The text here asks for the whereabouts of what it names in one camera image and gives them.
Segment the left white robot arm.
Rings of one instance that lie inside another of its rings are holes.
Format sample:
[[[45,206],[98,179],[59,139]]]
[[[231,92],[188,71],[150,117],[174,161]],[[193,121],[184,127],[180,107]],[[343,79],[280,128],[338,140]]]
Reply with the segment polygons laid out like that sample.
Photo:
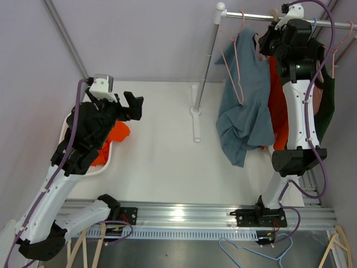
[[[87,94],[88,102],[77,102],[67,118],[65,138],[57,146],[44,181],[25,219],[20,223],[15,243],[27,259],[48,261],[67,241],[82,230],[105,221],[120,219],[120,202],[108,194],[99,196],[77,214],[58,217],[58,212],[74,186],[84,177],[98,157],[110,132],[118,121],[139,121],[143,97],[124,92],[124,107],[116,95],[114,101]]]

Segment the pink wire hanger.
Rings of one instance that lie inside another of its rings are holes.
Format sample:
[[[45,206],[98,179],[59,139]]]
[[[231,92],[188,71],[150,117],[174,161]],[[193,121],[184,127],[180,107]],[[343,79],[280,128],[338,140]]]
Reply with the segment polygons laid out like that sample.
[[[225,64],[226,70],[228,72],[228,76],[229,76],[229,79],[231,81],[232,87],[234,89],[234,93],[236,95],[238,103],[242,105],[244,103],[244,91],[243,91],[243,88],[242,88],[242,85],[241,85],[241,82],[240,82],[241,81],[241,76],[240,76],[239,58],[238,58],[238,52],[237,52],[237,39],[239,37],[239,34],[240,34],[241,30],[243,29],[243,27],[245,25],[245,14],[244,14],[244,11],[242,9],[239,12],[242,14],[242,24],[241,24],[237,34],[235,35],[235,37],[230,39],[232,41],[233,49],[234,49],[234,60],[235,60],[236,68],[237,68],[237,82],[235,82],[233,77],[232,77],[232,73],[231,73],[231,71],[229,69],[228,63],[226,61],[226,57],[225,57],[224,52],[223,52],[223,50],[222,50],[222,48],[220,46],[220,40],[219,40],[219,38],[217,38],[217,39],[218,39],[219,48],[220,48],[220,51],[221,51],[221,56],[222,56],[222,58],[224,60],[224,64]]]

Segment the blue grey t shirt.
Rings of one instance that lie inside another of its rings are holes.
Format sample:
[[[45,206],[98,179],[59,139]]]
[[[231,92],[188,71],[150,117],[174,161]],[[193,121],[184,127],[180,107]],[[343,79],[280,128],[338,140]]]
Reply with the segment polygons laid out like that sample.
[[[269,62],[256,51],[258,34],[252,28],[241,30],[237,39],[237,52],[244,103],[238,103],[227,74],[221,98],[216,129],[223,153],[232,165],[242,168],[249,150],[270,146],[275,136],[268,108],[271,89]],[[226,61],[237,82],[237,68],[231,43],[224,51]],[[215,62],[224,65],[222,56]]]

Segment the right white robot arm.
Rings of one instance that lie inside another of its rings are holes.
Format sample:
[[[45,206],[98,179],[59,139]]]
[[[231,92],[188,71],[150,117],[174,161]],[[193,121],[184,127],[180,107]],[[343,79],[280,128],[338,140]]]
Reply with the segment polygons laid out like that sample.
[[[327,157],[320,148],[313,118],[313,88],[317,62],[308,53],[311,24],[292,18],[280,26],[273,23],[259,39],[260,52],[277,61],[277,74],[287,103],[288,140],[284,150],[272,154],[273,178],[255,204],[254,220],[260,227],[278,223],[286,227],[282,208],[289,184]]]

